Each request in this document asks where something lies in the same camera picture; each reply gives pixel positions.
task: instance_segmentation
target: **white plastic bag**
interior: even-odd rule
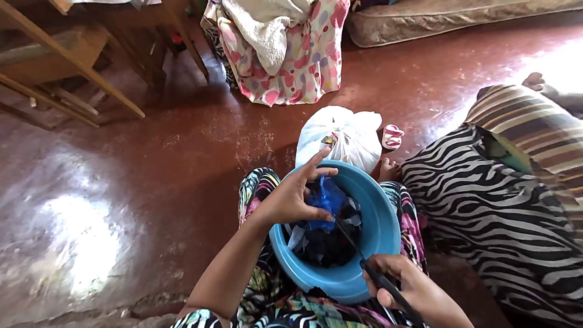
[[[304,165],[326,147],[323,141],[331,137],[332,151],[327,159],[341,160],[370,174],[381,157],[382,147],[377,135],[381,123],[381,115],[373,111],[354,114],[340,106],[318,110],[301,129],[296,167]]]

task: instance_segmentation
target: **white blanket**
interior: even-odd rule
[[[286,27],[303,24],[315,0],[223,0],[237,28],[257,52],[269,75],[276,75],[286,56]]]

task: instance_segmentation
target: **blue plastic basin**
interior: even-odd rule
[[[333,177],[334,182],[360,204],[363,230],[359,246],[364,256],[369,257],[376,253],[399,254],[399,222],[377,182],[357,167],[338,160],[323,160],[319,165],[321,167],[337,168],[338,175]],[[346,305],[369,299],[357,254],[342,267],[315,267],[298,259],[287,248],[280,224],[274,225],[269,231],[269,238],[283,270],[304,292],[320,287],[330,297]]]

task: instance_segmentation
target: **mattress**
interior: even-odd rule
[[[350,12],[346,28],[363,48],[432,36],[463,27],[583,9],[583,0],[400,0]]]

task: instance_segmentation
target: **red painted floor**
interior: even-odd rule
[[[240,179],[256,166],[292,169],[301,127],[326,105],[376,111],[405,130],[391,153],[400,161],[458,126],[483,86],[532,71],[581,86],[583,13],[368,49],[346,38],[341,90],[312,105],[249,103],[198,47],[210,85],[187,53],[167,58],[161,96],[128,69],[105,72],[143,120],[46,132],[0,117],[1,326],[190,292],[237,229]],[[97,109],[126,113],[111,100]]]

